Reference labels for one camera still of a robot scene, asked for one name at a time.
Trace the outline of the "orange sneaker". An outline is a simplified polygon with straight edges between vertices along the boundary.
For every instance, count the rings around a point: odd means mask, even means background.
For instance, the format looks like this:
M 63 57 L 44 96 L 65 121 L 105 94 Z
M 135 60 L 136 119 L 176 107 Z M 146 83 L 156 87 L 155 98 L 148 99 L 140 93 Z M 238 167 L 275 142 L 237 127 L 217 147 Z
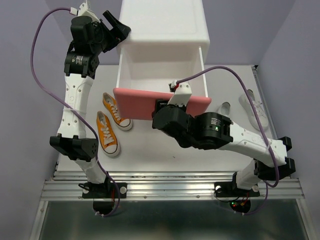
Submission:
M 111 127 L 109 118 L 102 111 L 97 112 L 96 125 L 102 151 L 110 158 L 118 156 L 121 149 L 120 143 Z
M 116 126 L 122 131 L 129 131 L 133 127 L 133 121 L 129 118 L 121 117 L 116 100 L 108 93 L 102 94 L 102 103 L 109 111 Z

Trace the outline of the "orange sneaker front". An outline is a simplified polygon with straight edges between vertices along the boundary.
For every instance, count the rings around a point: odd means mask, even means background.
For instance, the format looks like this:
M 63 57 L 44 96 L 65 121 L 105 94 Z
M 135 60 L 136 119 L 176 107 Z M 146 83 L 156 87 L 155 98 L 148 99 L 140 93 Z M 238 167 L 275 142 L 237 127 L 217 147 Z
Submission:
M 96 125 L 102 151 L 110 158 L 118 156 L 121 149 L 120 143 L 111 127 L 109 118 L 102 111 L 97 112 Z

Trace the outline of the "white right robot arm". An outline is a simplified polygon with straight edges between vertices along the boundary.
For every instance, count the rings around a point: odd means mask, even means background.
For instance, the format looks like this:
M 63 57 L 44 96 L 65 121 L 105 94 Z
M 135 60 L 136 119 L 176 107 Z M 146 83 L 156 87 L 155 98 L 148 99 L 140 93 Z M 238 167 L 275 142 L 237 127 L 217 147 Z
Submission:
M 254 190 L 258 182 L 281 180 L 296 171 L 295 161 L 287 155 L 292 148 L 289 137 L 264 140 L 216 112 L 193 117 L 185 107 L 158 99 L 152 128 L 174 138 L 182 148 L 231 151 L 252 158 L 246 168 L 232 175 L 231 181 L 214 183 L 219 198 L 258 197 L 259 191 Z

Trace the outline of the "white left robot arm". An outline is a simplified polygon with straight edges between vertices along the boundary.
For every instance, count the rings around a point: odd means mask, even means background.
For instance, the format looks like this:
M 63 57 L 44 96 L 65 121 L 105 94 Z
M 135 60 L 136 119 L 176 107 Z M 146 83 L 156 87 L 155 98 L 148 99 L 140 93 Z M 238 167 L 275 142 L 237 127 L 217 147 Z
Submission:
M 99 55 L 108 52 L 123 42 L 131 28 L 122 24 L 109 10 L 103 16 L 112 26 L 108 29 L 101 19 L 92 13 L 79 13 L 71 20 L 72 41 L 64 61 L 65 99 L 63 114 L 56 136 L 50 137 L 50 145 L 79 165 L 87 177 L 79 184 L 83 198 L 118 197 L 117 186 L 102 168 L 98 157 L 99 138 L 88 138 L 86 113 L 88 98 Z

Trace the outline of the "white cabinet frame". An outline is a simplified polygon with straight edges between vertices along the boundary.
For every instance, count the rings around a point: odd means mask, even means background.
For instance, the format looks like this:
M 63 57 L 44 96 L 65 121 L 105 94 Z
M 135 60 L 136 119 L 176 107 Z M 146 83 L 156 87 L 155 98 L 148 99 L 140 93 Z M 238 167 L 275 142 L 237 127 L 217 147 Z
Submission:
M 131 28 L 122 78 L 183 79 L 204 69 L 210 37 L 201 0 L 124 0 L 119 20 Z

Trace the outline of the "aluminium mounting rail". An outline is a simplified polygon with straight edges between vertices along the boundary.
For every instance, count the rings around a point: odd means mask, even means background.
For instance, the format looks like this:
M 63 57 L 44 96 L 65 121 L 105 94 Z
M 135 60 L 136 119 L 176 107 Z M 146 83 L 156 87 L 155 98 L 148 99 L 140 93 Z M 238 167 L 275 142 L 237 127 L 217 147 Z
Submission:
M 126 201 L 213 200 L 216 182 L 232 179 L 230 171 L 200 172 L 113 172 L 117 183 L 126 183 Z M 43 185 L 44 201 L 81 201 L 80 183 L 86 181 L 79 171 L 58 171 Z M 304 192 L 298 179 L 287 177 L 277 187 L 266 190 L 258 184 L 260 196 L 270 200 L 303 199 Z

